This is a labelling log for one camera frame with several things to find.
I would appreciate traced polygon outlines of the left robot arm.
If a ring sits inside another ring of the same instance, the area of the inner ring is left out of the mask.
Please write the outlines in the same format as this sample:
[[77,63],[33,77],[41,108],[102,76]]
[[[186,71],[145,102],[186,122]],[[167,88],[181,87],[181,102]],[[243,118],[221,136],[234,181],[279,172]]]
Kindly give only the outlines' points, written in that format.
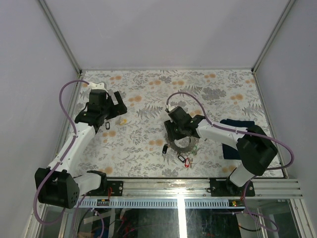
[[120,92],[116,91],[111,97],[106,90],[91,90],[88,102],[74,120],[74,133],[48,167],[35,172],[37,191],[34,203],[71,209],[80,196],[108,194],[106,173],[89,170],[76,176],[75,169],[84,150],[105,121],[126,113],[127,107]]

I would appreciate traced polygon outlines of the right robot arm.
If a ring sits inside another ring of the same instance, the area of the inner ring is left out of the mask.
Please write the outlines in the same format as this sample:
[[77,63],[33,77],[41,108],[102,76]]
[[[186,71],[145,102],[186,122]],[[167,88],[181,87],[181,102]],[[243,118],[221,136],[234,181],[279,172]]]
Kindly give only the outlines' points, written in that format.
[[238,195],[247,181],[263,175],[277,155],[276,146],[257,125],[236,128],[212,123],[205,116],[191,117],[179,106],[167,113],[170,120],[165,121],[164,126],[169,141],[174,142],[185,137],[211,139],[238,152],[241,164],[231,172],[223,187],[230,195]]

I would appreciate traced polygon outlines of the key with black tag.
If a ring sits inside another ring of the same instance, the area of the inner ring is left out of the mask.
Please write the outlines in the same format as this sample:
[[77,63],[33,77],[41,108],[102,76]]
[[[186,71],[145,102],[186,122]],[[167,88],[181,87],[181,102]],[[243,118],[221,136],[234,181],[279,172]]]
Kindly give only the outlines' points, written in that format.
[[110,130],[110,122],[109,121],[106,122],[105,126],[106,126],[106,130]]

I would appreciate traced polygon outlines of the floral table mat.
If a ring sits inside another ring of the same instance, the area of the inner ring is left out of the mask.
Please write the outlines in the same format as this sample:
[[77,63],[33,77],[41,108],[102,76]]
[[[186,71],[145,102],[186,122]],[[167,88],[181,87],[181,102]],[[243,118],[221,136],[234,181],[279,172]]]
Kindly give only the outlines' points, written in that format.
[[92,84],[118,92],[127,113],[101,126],[74,172],[109,177],[225,178],[241,163],[239,153],[198,134],[209,118],[236,130],[270,126],[252,73],[242,70],[114,70],[83,75],[74,114],[87,110]]

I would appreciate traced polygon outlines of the aluminium front rail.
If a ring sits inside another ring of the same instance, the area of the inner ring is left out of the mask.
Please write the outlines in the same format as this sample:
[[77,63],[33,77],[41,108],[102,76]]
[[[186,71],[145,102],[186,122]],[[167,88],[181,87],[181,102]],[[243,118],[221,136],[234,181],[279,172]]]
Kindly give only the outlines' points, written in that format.
[[[211,196],[209,179],[210,178],[172,179],[109,177],[107,178],[107,181],[123,181],[123,197],[173,197],[185,195],[186,197],[194,198],[205,195]],[[255,189],[255,197],[264,199],[301,199],[303,197],[299,182],[295,179],[259,178],[253,180],[252,183]]]

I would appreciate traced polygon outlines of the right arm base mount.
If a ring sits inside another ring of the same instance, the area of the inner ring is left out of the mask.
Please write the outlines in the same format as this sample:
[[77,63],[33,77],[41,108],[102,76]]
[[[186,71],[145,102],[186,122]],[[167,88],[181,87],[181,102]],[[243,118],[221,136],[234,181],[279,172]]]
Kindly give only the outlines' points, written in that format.
[[212,197],[255,197],[255,189],[251,181],[238,187],[228,178],[210,178],[209,180]]

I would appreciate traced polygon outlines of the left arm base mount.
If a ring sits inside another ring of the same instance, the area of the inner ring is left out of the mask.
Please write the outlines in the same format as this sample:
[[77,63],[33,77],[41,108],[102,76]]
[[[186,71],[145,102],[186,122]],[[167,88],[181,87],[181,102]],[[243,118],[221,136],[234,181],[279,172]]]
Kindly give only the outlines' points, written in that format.
[[121,197],[123,195],[124,182],[120,180],[108,180],[101,182],[99,188],[91,189],[86,191],[84,189],[84,195],[87,196],[103,196],[103,197]]

